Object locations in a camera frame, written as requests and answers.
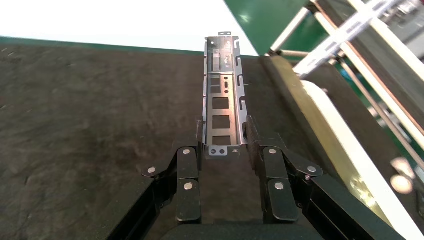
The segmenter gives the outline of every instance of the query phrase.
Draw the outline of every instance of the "silver rivet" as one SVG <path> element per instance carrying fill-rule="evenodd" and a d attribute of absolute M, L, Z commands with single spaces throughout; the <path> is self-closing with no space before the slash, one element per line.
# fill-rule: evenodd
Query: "silver rivet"
<path fill-rule="evenodd" d="M 311 172 L 311 173 L 315 173 L 315 172 L 317 171 L 317 169 L 316 169 L 315 167 L 313 167 L 313 166 L 308 166 L 308 167 L 307 167 L 307 170 L 308 170 L 309 172 Z"/>
<path fill-rule="evenodd" d="M 189 182 L 189 183 L 184 184 L 184 189 L 185 190 L 190 190 L 192 188 L 193 188 L 193 183 Z"/>
<path fill-rule="evenodd" d="M 274 187 L 278 190 L 282 190 L 284 188 L 284 185 L 281 182 L 277 182 Z"/>
<path fill-rule="evenodd" d="M 149 174 L 152 174 L 152 173 L 156 172 L 156 167 L 152 166 L 151 168 L 147 169 L 147 172 Z"/>

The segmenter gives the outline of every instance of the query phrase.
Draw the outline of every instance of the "black mat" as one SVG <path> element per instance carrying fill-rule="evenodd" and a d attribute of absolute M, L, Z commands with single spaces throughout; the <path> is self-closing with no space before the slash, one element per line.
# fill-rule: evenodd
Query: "black mat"
<path fill-rule="evenodd" d="M 0 51 L 0 239 L 82 238 L 122 186 L 202 114 L 203 53 Z M 294 152 L 322 161 L 258 59 L 242 64 L 249 114 Z M 259 181 L 247 161 L 205 162 L 203 169 L 205 223 L 261 219 Z M 174 217 L 172 203 L 147 238 L 164 235 Z"/>

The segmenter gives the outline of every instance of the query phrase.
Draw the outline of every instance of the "square hole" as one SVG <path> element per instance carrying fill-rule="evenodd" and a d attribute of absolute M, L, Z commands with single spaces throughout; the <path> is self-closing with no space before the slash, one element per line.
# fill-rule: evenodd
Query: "square hole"
<path fill-rule="evenodd" d="M 219 78 L 211 78 L 210 79 L 210 85 L 221 86 L 221 79 L 219 79 Z"/>
<path fill-rule="evenodd" d="M 212 116 L 212 129 L 229 129 L 230 116 Z"/>
<path fill-rule="evenodd" d="M 212 144 L 218 146 L 230 146 L 231 137 L 230 136 L 213 136 Z"/>
<path fill-rule="evenodd" d="M 229 109 L 228 97 L 212 98 L 212 109 Z"/>
<path fill-rule="evenodd" d="M 210 87 L 210 93 L 211 94 L 220 94 L 221 93 L 221 87 L 220 86 L 211 86 Z"/>

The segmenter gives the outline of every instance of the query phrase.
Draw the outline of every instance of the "white background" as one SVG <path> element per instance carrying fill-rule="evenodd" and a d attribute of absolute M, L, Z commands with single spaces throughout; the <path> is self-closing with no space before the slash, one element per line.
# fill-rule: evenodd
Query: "white background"
<path fill-rule="evenodd" d="M 3 0 L 0 36 L 204 52 L 230 31 L 257 56 L 223 0 Z"/>

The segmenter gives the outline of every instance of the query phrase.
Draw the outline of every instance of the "metal bracket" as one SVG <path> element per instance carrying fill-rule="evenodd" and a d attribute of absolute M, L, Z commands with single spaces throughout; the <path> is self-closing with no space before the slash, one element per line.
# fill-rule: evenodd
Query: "metal bracket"
<path fill-rule="evenodd" d="M 228 153 L 225 147 L 216 146 L 247 143 L 243 124 L 248 113 L 238 39 L 231 36 L 230 31 L 205 38 L 203 143 L 214 146 L 208 151 L 213 157 L 226 156 Z"/>

